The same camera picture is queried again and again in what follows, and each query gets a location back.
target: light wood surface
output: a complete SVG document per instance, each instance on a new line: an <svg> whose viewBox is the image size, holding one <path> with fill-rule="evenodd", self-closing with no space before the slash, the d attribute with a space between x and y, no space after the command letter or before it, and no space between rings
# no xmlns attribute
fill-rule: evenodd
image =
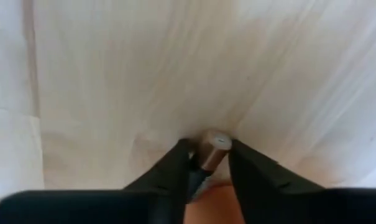
<svg viewBox="0 0 376 224"><path fill-rule="evenodd" d="M0 0L0 198L44 187L35 77L30 70L24 25L25 2Z"/></svg>
<svg viewBox="0 0 376 224"><path fill-rule="evenodd" d="M376 1L34 9L47 187L121 188L206 128L325 186L376 186Z"/></svg>

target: skin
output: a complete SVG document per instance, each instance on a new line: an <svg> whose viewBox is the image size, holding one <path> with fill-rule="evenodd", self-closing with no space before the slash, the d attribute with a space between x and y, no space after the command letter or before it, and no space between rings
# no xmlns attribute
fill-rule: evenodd
<svg viewBox="0 0 376 224"><path fill-rule="evenodd" d="M233 186L213 187L186 206L185 224L243 224Z"/></svg>

